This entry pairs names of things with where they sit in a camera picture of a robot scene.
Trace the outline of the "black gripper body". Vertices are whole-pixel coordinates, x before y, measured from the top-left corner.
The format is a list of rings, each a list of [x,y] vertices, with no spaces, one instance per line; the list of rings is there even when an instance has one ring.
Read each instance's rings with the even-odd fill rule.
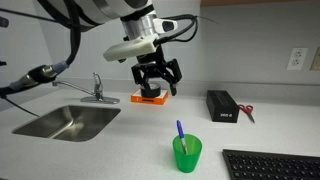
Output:
[[[137,60],[138,63],[131,68],[136,84],[146,85],[151,78],[162,78],[175,85],[182,78],[178,61],[166,61],[161,46],[155,53],[138,56]]]

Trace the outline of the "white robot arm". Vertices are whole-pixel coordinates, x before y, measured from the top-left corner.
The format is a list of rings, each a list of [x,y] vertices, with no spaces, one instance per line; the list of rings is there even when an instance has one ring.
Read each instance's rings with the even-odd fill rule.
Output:
[[[172,94],[182,78],[178,62],[164,59],[161,45],[170,40],[165,34],[178,28],[175,17],[159,18],[152,0],[37,0],[59,24],[79,34],[111,20],[122,22],[126,39],[107,49],[107,61],[124,61],[135,57],[134,81],[145,97],[152,97],[151,78],[169,83]]]

